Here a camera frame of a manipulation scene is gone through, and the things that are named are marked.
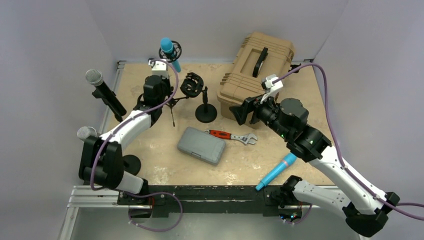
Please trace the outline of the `black round-base shock mount stand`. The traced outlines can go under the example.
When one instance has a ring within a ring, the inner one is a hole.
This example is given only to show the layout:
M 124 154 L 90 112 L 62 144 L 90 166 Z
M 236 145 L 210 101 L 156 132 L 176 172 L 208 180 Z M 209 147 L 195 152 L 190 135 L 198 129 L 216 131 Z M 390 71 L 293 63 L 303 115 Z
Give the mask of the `black round-base shock mount stand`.
M 218 115 L 214 105 L 209 103 L 208 87 L 205 86 L 204 80 L 196 73 L 189 72 L 185 76 L 181 86 L 181 92 L 188 98 L 196 98 L 202 96 L 202 104 L 195 110 L 195 118 L 201 123 L 211 123 Z

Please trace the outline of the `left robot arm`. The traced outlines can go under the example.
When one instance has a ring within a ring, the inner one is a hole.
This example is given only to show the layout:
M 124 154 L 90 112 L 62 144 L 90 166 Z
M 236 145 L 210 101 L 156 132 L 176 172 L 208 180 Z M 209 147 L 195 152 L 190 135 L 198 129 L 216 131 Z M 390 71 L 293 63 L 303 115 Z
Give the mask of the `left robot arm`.
M 99 188 L 128 192 L 130 199 L 138 205 L 146 203 L 149 191 L 145 188 L 144 179 L 125 170 L 123 150 L 157 122 L 172 89 L 170 80 L 164 76 L 146 77 L 143 94 L 138 97 L 128 117 L 112 130 L 84 140 L 79 178 Z

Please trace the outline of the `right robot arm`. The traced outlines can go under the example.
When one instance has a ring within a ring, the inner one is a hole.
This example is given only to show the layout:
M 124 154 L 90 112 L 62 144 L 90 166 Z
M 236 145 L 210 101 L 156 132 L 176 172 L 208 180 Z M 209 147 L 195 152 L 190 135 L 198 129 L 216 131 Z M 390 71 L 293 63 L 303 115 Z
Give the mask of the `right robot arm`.
M 338 191 L 329 190 L 291 175 L 280 187 L 280 205 L 306 202 L 324 208 L 345 220 L 357 234 L 370 238 L 383 229 L 388 214 L 400 197 L 373 186 L 341 156 L 332 142 L 307 123 L 309 111 L 300 100 L 286 98 L 276 103 L 272 97 L 246 98 L 230 107 L 238 124 L 263 122 L 284 139 L 290 153 L 326 175 Z

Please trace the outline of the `blue microphone with pink band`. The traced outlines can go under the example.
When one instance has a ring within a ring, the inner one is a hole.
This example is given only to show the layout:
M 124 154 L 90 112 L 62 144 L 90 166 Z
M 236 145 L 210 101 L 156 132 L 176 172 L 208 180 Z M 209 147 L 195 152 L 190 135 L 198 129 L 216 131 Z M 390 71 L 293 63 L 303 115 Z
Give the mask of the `blue microphone with pink band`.
M 288 153 L 266 176 L 259 181 L 259 183 L 255 186 L 255 190 L 260 191 L 264 187 L 268 186 L 284 170 L 292 166 L 296 160 L 297 157 L 294 154 Z

